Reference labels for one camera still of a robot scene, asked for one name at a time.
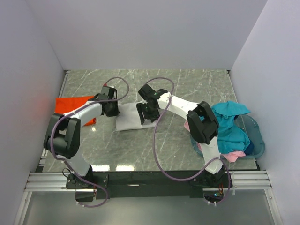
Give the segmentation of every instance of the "red cloth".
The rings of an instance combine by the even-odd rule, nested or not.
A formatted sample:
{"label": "red cloth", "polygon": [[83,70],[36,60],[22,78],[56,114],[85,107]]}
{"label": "red cloth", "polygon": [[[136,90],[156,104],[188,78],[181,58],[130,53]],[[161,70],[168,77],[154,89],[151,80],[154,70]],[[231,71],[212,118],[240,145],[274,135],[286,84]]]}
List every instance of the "red cloth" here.
{"label": "red cloth", "polygon": [[[79,108],[83,104],[85,104],[90,98],[94,97],[91,96],[82,96],[82,97],[57,97],[56,98],[56,107],[55,112],[59,114],[68,113],[74,109]],[[96,123],[96,118],[93,118],[86,125],[92,125]]]}

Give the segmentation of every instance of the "blue bin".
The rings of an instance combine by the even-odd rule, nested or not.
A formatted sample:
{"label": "blue bin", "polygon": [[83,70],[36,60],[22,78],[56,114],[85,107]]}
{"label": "blue bin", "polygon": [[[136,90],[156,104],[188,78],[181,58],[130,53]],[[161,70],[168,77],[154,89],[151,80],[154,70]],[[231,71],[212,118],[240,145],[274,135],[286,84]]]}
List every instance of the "blue bin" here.
{"label": "blue bin", "polygon": [[[249,156],[239,157],[239,159],[259,158],[260,156],[262,156],[264,153],[265,145],[257,122],[251,116],[240,115],[236,120],[236,124],[248,135],[249,139],[254,144],[253,154]],[[197,147],[197,142],[192,138],[192,136],[191,142],[194,150],[199,155],[203,156],[202,152]]]}

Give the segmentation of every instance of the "black cable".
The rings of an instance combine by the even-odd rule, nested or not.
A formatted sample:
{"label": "black cable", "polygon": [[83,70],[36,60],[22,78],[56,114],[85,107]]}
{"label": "black cable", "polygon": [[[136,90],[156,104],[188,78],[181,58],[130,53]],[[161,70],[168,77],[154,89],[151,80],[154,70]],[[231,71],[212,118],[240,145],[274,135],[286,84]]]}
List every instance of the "black cable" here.
{"label": "black cable", "polygon": [[65,170],[68,170],[68,171],[69,171],[69,173],[71,173],[71,171],[70,171],[68,168],[64,168],[64,169],[62,170],[62,175],[64,175],[64,177],[68,178],[68,176],[67,176],[67,175],[65,175],[65,173],[64,173],[64,171],[65,171]]}

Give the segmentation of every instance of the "white backdrop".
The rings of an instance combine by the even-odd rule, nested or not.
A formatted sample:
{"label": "white backdrop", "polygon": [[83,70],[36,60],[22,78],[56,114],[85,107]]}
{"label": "white backdrop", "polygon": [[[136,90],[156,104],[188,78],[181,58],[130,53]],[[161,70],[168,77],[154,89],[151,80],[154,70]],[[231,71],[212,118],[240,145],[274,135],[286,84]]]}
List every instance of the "white backdrop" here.
{"label": "white backdrop", "polygon": [[286,225],[300,224],[299,9],[299,0],[268,0],[230,73],[238,101],[260,125],[259,164]]}
{"label": "white backdrop", "polygon": [[231,69],[266,0],[27,0],[64,69]]}
{"label": "white backdrop", "polygon": [[0,224],[38,166],[63,70],[24,0],[0,0]]}

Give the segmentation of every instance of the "marble floor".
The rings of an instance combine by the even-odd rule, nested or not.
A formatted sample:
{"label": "marble floor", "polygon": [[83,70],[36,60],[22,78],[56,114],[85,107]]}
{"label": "marble floor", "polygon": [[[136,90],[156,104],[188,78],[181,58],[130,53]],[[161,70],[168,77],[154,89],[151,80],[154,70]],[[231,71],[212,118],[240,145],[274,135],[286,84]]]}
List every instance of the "marble floor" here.
{"label": "marble floor", "polygon": [[[137,91],[151,78],[168,77],[175,83],[174,95],[188,101],[206,101],[210,105],[236,101],[226,70],[164,69],[164,70],[71,70],[68,71],[61,97],[95,95],[113,76],[125,78],[130,86],[129,94],[119,104],[141,101]],[[112,80],[118,96],[126,91],[121,80]],[[153,89],[171,89],[168,81],[151,82]],[[165,170],[199,170],[204,159],[193,149],[189,132],[183,127],[184,119],[167,112],[157,129],[157,154]],[[94,171],[155,171],[158,167],[151,149],[152,128],[116,131],[116,118],[101,116],[91,126],[81,129],[80,152],[93,166]],[[257,169],[255,159],[239,159],[228,163],[230,169]],[[47,155],[44,172],[61,172],[64,165]]]}

